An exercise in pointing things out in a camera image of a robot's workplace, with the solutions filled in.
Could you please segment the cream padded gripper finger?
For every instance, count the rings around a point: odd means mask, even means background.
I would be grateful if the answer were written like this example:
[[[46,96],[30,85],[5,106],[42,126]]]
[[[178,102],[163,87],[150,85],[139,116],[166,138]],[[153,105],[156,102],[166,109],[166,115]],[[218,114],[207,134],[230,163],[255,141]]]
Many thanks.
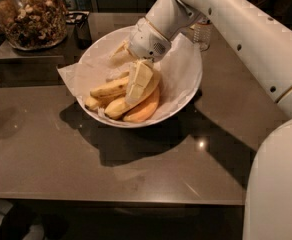
[[[136,60],[129,67],[129,82],[125,100],[128,104],[137,102],[153,77],[153,63],[147,59]]]
[[[108,65],[112,68],[120,67],[132,62],[136,57],[129,50],[129,43],[124,40],[119,47],[109,56]]]

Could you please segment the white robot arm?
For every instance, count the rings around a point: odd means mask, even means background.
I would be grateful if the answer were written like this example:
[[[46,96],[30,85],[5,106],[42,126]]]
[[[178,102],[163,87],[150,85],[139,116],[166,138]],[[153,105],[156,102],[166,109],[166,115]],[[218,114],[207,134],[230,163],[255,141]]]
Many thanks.
[[[292,31],[247,0],[157,0],[118,51],[159,61],[177,33],[201,15],[213,22],[289,118],[254,158],[243,240],[292,240]]]

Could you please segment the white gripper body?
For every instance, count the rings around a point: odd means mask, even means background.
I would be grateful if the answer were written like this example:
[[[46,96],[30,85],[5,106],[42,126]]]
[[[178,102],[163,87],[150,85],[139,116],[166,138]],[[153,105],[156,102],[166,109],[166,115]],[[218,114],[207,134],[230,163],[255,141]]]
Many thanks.
[[[140,59],[158,62],[171,49],[171,42],[162,36],[146,18],[132,28],[128,39],[129,52]]]

